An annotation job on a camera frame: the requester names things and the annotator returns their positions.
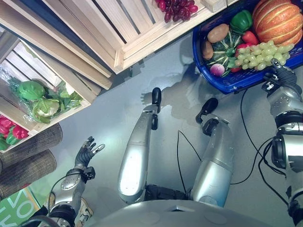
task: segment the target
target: green bell pepper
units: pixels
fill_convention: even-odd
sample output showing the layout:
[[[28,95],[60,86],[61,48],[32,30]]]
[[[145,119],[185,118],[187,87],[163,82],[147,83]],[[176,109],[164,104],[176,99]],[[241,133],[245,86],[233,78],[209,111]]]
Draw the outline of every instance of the green bell pepper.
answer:
[[[16,143],[18,143],[20,140],[18,140],[16,137],[14,137],[13,132],[11,131],[7,138],[6,138],[6,143],[10,144],[10,145],[15,145]]]
[[[248,10],[242,10],[231,20],[230,26],[236,33],[243,34],[252,26],[252,16]]]
[[[6,150],[9,147],[9,144],[5,142],[3,136],[0,136],[0,150]]]

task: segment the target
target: grape bunch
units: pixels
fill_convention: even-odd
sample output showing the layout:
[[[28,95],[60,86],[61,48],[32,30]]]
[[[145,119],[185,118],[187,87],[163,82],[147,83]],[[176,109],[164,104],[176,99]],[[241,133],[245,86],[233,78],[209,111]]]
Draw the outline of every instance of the grape bunch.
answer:
[[[243,70],[252,69],[263,70],[267,66],[271,66],[270,60],[276,58],[281,65],[285,65],[286,60],[290,58],[289,51],[293,49],[294,44],[286,46],[275,46],[274,41],[267,43],[248,46],[239,49],[239,55],[235,61],[235,65],[242,66]]]
[[[165,12],[164,21],[170,22],[171,18],[174,22],[182,19],[190,20],[190,15],[198,11],[198,6],[194,0],[155,0],[158,8]]]

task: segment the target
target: green grape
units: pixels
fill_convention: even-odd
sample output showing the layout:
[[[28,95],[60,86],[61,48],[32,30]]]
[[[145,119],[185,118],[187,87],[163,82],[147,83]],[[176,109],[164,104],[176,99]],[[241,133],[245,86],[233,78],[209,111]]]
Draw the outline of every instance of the green grape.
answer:
[[[266,64],[266,66],[272,66],[270,61],[266,61],[265,64]]]
[[[256,61],[256,60],[257,60],[256,57],[255,57],[254,55],[248,56],[247,59],[248,59],[249,61]]]
[[[264,61],[264,57],[262,55],[258,55],[256,59],[257,59],[257,63],[262,63]]]
[[[262,52],[264,52],[264,54],[267,55],[273,55],[274,53],[272,53],[271,49],[264,49],[262,50]]]
[[[240,48],[239,53],[245,53],[245,48]]]
[[[243,70],[248,69],[248,64],[244,64],[244,65],[242,65],[242,69],[243,69]]]
[[[250,51],[255,51],[257,49],[259,49],[259,48],[256,45],[250,46]]]
[[[273,58],[274,58],[273,55],[267,55],[267,56],[264,58],[264,60],[265,60],[265,61],[270,61],[270,60],[272,60]]]
[[[278,47],[277,53],[285,53],[285,52],[287,52],[287,51],[285,51],[285,46]]]
[[[276,58],[278,61],[281,61],[283,59],[281,53],[275,53],[274,58]]]
[[[262,49],[262,50],[264,50],[264,49],[267,48],[267,44],[266,43],[260,43],[259,44],[259,48]]]
[[[274,41],[269,40],[269,41],[267,42],[267,45],[268,45],[269,47],[274,46]]]
[[[245,48],[245,53],[250,53],[250,47],[249,46]]]
[[[265,69],[266,68],[266,64],[263,62],[263,63],[260,63],[259,65],[258,65],[258,70],[259,71],[261,71],[261,70],[263,70],[263,69]]]
[[[282,54],[282,57],[285,59],[285,60],[287,60],[287,59],[289,59],[290,58],[290,54],[287,52],[287,53],[283,53]]]
[[[252,54],[253,55],[259,55],[261,53],[262,53],[262,51],[260,49],[258,49],[258,50],[255,50]]]
[[[293,49],[293,47],[294,47],[294,44],[289,44],[289,45],[285,46],[285,51],[283,53],[289,52],[290,50]]]
[[[256,50],[260,50],[260,48],[259,48],[259,45],[253,45],[253,46],[251,46],[251,48],[250,49],[252,49],[251,51],[256,51]]]
[[[258,65],[258,63],[256,61],[251,61],[250,64],[249,64],[249,67],[253,67],[254,68],[257,65]]]
[[[243,64],[243,60],[235,60],[235,65],[240,66]]]
[[[283,59],[280,61],[280,64],[281,64],[281,65],[285,65],[285,64],[286,64],[286,60],[283,58]]]
[[[246,57],[245,57],[244,55],[242,55],[242,54],[239,54],[239,55],[238,55],[238,59],[239,59],[239,60],[244,60],[244,59],[246,59]]]
[[[272,51],[272,53],[271,53],[272,55],[274,55],[277,52],[277,50],[278,50],[278,48],[276,46],[274,46],[274,47],[272,47],[270,49]]]

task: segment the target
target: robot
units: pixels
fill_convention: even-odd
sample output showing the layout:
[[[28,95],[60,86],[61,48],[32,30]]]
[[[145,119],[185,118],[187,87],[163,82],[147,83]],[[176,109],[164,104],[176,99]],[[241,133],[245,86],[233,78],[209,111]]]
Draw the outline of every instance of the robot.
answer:
[[[277,131],[272,139],[272,162],[286,170],[288,213],[296,227],[303,226],[303,100],[302,89],[296,84],[296,75],[277,59],[272,65],[275,74],[267,78],[262,89],[267,92],[270,113],[275,118]],[[151,130],[158,127],[161,91],[152,91],[152,104],[143,112],[128,141],[121,164],[118,191],[129,206],[107,216],[98,226],[102,227],[268,227],[258,220],[223,208],[233,169],[233,148],[228,121],[218,116],[208,120],[203,133],[210,136],[208,147],[196,175],[192,190],[182,193],[156,185],[146,185]],[[208,100],[196,117],[212,112],[218,105]],[[91,158],[104,148],[93,149],[89,137],[81,147],[75,167],[67,172],[56,195],[55,205],[48,217],[34,216],[22,223],[25,227],[42,221],[41,227],[73,227],[80,208],[81,195],[87,180],[95,177]]]

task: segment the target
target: red grape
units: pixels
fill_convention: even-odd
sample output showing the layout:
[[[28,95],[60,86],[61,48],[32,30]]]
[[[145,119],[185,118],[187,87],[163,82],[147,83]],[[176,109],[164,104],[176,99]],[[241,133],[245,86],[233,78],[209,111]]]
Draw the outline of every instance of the red grape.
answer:
[[[165,23],[170,22],[170,19],[171,19],[171,14],[169,12],[166,12],[164,16]]]
[[[183,7],[183,8],[181,8],[181,9],[179,10],[178,15],[179,15],[180,17],[182,17],[182,16],[185,14],[186,11],[187,11],[186,8]]]
[[[172,9],[178,13],[179,10],[181,9],[181,6],[180,5],[173,6]]]
[[[164,16],[166,23],[170,22],[171,18],[174,22],[179,19],[188,21],[190,14],[198,11],[194,0],[155,0],[155,2],[162,12],[166,12]]]
[[[177,14],[174,15],[174,16],[172,17],[172,20],[173,20],[174,22],[178,21],[178,20],[179,20],[179,16],[178,16]]]
[[[190,5],[190,6],[188,7],[188,10],[189,10],[189,12],[191,12],[191,13],[196,13],[196,12],[198,11],[198,6]]]
[[[181,1],[180,1],[180,6],[183,7],[183,6],[185,6],[186,3],[187,3],[187,0],[181,0]]]
[[[188,21],[190,19],[190,12],[186,11],[184,16],[182,17],[183,21]]]
[[[195,1],[194,0],[188,0],[187,3],[185,4],[186,7],[189,7],[191,5],[194,5]]]
[[[165,3],[166,3],[166,6],[171,6],[171,0],[166,0]]]
[[[170,13],[171,15],[174,15],[174,11],[172,10],[171,7],[169,8],[169,13]]]
[[[159,8],[161,9],[161,11],[165,10],[165,8],[166,8],[165,0],[160,0]]]

